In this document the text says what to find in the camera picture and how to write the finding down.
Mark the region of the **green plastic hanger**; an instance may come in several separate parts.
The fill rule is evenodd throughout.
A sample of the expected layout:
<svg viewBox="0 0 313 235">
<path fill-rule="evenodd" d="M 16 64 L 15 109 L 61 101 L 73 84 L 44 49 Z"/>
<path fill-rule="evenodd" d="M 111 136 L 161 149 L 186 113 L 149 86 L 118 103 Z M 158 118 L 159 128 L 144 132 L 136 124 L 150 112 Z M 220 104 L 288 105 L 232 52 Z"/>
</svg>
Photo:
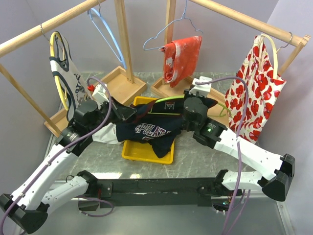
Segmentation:
<svg viewBox="0 0 313 235">
<path fill-rule="evenodd" d="M 197 96 L 201 102 L 208 107 L 208 116 L 210 118 L 223 118 L 230 115 L 230 110 L 221 102 L 214 98 Z M 178 115 L 182 114 L 183 104 L 186 98 L 183 95 L 159 98 L 148 103 L 151 107 L 149 114 L 158 115 Z"/>
</svg>

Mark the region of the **navy maroon-trimmed tank top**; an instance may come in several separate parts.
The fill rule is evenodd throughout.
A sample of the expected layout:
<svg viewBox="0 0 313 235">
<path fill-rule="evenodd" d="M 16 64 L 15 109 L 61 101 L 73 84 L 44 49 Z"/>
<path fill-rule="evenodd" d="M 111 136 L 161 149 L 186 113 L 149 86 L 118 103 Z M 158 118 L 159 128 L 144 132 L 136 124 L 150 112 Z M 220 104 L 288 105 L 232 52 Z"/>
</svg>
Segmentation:
<svg viewBox="0 0 313 235">
<path fill-rule="evenodd" d="M 150 105 L 131 105 L 137 110 L 132 118 L 116 125 L 116 136 L 119 142 L 130 140 L 149 143 L 158 158 L 170 152 L 171 145 L 182 132 L 182 114 L 158 115 L 149 114 Z"/>
</svg>

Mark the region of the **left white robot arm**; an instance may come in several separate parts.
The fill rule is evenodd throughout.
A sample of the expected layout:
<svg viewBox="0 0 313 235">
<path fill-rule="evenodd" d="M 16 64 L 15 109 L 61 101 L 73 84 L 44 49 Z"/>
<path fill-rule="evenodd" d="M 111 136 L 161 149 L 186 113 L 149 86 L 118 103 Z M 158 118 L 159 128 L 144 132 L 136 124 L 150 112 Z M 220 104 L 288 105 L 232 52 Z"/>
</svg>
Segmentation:
<svg viewBox="0 0 313 235">
<path fill-rule="evenodd" d="M 135 108 L 124 106 L 114 98 L 102 105 L 93 100 L 84 101 L 33 174 L 13 193 L 0 196 L 4 216 L 24 233 L 32 234 L 45 223 L 49 214 L 72 198 L 96 196 L 98 179 L 86 170 L 53 191 L 50 187 L 64 168 L 92 143 L 94 133 L 109 123 L 131 120 L 135 114 Z"/>
</svg>

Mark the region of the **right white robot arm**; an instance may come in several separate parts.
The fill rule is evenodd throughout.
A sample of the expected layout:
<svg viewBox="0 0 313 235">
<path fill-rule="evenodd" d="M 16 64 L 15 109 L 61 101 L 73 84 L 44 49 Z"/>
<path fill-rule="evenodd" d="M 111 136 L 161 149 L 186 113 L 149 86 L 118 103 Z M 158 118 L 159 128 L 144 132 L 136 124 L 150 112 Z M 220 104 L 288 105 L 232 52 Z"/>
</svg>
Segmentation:
<svg viewBox="0 0 313 235">
<path fill-rule="evenodd" d="M 230 190 L 260 190 L 267 197 L 284 202 L 295 174 L 295 158 L 271 153 L 237 137 L 230 128 L 207 117 L 204 96 L 183 92 L 182 128 L 193 132 L 193 138 L 211 149 L 226 153 L 253 168 L 250 172 L 221 170 L 214 183 L 220 195 Z"/>
</svg>

